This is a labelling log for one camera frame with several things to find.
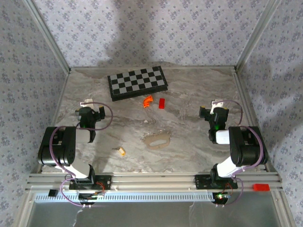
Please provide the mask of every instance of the floral wallpaper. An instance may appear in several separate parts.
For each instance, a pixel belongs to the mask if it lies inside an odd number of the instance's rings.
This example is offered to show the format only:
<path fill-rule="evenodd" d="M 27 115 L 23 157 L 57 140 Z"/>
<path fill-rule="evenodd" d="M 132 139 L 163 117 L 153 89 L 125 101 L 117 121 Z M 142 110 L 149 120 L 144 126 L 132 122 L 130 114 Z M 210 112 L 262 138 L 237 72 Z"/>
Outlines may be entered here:
<path fill-rule="evenodd" d="M 0 226 L 11 226 L 65 73 L 21 0 L 0 1 Z"/>
<path fill-rule="evenodd" d="M 282 0 L 241 77 L 297 226 L 303 226 L 303 2 Z"/>
<path fill-rule="evenodd" d="M 267 0 L 35 0 L 70 67 L 235 65 Z"/>

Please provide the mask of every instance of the marble surface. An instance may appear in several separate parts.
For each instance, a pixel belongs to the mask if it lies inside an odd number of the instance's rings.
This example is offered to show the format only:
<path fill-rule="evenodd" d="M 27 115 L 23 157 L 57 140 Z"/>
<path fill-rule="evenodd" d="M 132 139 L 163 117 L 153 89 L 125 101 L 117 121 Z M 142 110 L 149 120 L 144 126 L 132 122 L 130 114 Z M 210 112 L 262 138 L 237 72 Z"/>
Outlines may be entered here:
<path fill-rule="evenodd" d="M 57 125 L 76 125 L 75 110 L 79 102 L 93 98 L 108 104 L 114 119 L 109 128 L 97 132 L 90 144 L 77 144 L 76 152 L 83 162 L 101 172 L 208 172 L 211 167 L 229 156 L 229 145 L 214 145 L 208 139 L 209 123 L 200 119 L 199 107 L 215 98 L 239 101 L 230 69 L 226 68 L 164 68 L 168 91 L 152 94 L 154 102 L 143 108 L 147 96 L 112 102 L 107 75 L 129 69 L 72 69 L 63 95 Z M 165 98 L 165 109 L 159 109 L 159 99 Z M 237 125 L 240 108 L 225 104 L 230 109 L 227 127 Z M 110 118 L 96 124 L 105 126 Z M 141 141 L 147 133 L 171 133 L 170 144 L 159 150 L 150 150 Z M 123 147 L 123 157 L 113 148 Z M 44 167 L 44 172 L 54 168 Z"/>

